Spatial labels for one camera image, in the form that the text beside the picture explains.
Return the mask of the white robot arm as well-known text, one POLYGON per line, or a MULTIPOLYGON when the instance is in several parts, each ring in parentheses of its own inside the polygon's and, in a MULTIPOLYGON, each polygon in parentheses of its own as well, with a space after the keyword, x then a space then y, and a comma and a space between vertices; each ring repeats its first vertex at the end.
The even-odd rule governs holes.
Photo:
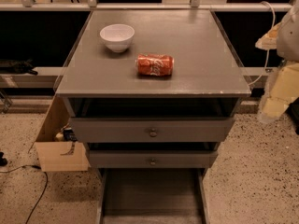
POLYGON ((259 104, 258 120, 267 124, 279 119, 299 98, 299 0, 281 22, 258 39, 255 47, 275 49, 283 59, 283 65, 268 77, 259 104))

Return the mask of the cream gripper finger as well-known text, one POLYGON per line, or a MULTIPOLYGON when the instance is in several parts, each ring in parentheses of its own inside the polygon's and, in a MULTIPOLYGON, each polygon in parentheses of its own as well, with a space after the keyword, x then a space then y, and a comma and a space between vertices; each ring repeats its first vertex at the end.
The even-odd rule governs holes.
POLYGON ((258 108, 258 121, 278 120, 289 105, 299 98, 299 63, 287 61, 269 76, 258 108))
POLYGON ((257 49, 270 50, 277 48, 277 37, 278 29, 280 27, 280 22, 274 25, 266 34, 264 34, 255 43, 257 49))

